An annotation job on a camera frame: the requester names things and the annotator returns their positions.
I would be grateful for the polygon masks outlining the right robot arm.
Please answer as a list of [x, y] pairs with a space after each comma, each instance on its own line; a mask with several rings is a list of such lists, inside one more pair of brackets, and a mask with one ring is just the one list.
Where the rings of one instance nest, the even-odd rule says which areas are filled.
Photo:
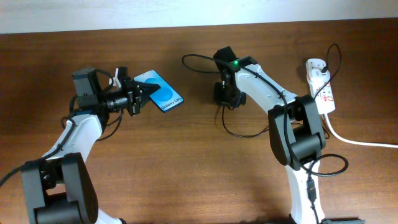
[[326, 145], [315, 100], [297, 96], [268, 77], [258, 62], [237, 57], [231, 47], [213, 56], [221, 81], [215, 85], [218, 105], [231, 110], [250, 96], [268, 115], [272, 152], [287, 172], [292, 195], [292, 223], [321, 223], [317, 162]]

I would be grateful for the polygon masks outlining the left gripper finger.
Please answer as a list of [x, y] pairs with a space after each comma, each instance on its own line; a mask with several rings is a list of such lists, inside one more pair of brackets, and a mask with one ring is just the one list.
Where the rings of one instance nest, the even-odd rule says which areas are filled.
[[153, 83], [142, 83], [142, 82], [137, 82], [137, 85], [140, 89], [140, 92], [143, 95], [151, 95], [155, 93], [157, 90], [160, 89], [160, 85], [158, 84], [153, 84]]
[[141, 95], [135, 97], [135, 114], [139, 114], [141, 109], [150, 101], [150, 97], [147, 95]]

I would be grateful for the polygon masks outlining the blue Galaxy smartphone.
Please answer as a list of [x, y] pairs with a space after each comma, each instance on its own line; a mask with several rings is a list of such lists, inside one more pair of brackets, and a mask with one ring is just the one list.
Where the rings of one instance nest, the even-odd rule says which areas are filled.
[[146, 84], [158, 84], [160, 88], [150, 95], [152, 102], [166, 113], [184, 102], [181, 97], [155, 70], [149, 70], [134, 77], [134, 81]]

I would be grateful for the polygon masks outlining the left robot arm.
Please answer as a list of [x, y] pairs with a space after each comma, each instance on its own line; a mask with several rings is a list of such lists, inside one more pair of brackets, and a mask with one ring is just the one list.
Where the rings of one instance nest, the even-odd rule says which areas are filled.
[[21, 170], [30, 223], [124, 223], [100, 210], [85, 161], [102, 138], [110, 114], [139, 114], [160, 86], [137, 82], [120, 67], [101, 88], [98, 73], [91, 67], [72, 73], [78, 107], [62, 118], [63, 133], [51, 150]]

